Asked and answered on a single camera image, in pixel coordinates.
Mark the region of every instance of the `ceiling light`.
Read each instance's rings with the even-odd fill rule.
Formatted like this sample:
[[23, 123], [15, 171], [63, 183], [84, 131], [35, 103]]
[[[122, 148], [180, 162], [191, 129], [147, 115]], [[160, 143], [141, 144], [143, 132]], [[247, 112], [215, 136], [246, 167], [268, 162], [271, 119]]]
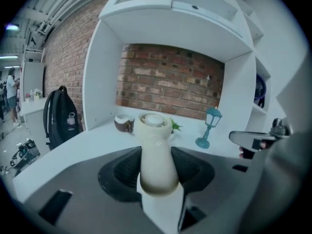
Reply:
[[18, 56], [6, 56], [6, 57], [0, 57], [0, 59], [17, 59]]
[[5, 29], [6, 29], [6, 30], [15, 30], [15, 31], [17, 31], [17, 30], [19, 30], [20, 28], [19, 28], [19, 26], [16, 25], [16, 24], [8, 24], [8, 25], [6, 26]]
[[4, 67], [4, 68], [19, 68], [20, 66], [10, 66], [10, 67]]

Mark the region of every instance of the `beige bottle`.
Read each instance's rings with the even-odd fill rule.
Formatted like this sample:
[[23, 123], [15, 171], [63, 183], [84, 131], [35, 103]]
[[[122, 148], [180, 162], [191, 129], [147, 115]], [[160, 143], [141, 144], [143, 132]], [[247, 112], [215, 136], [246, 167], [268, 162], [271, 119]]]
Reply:
[[171, 120], [160, 113], [143, 113], [134, 122], [134, 133], [142, 146], [140, 183], [152, 196], [168, 195], [178, 185], [168, 144], [171, 131]]

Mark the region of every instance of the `brick wall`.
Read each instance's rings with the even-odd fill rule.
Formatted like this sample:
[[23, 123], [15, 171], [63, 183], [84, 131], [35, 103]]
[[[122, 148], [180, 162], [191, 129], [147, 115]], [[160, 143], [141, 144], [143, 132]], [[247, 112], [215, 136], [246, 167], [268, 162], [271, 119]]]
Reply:
[[45, 44], [46, 96], [65, 85], [79, 114], [82, 112], [82, 76], [91, 36], [107, 0], [94, 0], [67, 18]]
[[223, 63], [192, 51], [125, 45], [116, 104], [204, 119], [219, 104], [223, 76]]

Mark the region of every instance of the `ceiling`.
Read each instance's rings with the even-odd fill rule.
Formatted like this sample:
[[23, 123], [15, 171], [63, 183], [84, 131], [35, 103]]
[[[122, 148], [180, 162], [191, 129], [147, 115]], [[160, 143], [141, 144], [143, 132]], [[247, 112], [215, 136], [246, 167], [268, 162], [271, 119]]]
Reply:
[[6, 30], [0, 42], [0, 56], [17, 55], [18, 59], [0, 59], [0, 69], [20, 66], [25, 48], [41, 49], [42, 44], [68, 16], [91, 0], [28, 0], [12, 24], [18, 31]]

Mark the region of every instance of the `black backpack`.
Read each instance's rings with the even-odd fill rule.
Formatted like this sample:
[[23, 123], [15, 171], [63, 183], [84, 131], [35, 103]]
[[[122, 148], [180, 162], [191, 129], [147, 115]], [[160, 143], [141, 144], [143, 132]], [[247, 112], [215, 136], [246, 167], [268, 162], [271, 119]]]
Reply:
[[[71, 125], [67, 123], [70, 113], [75, 114], [75, 123]], [[49, 94], [43, 110], [43, 126], [46, 137], [50, 139], [47, 143], [50, 150], [79, 134], [77, 110], [65, 86]]]

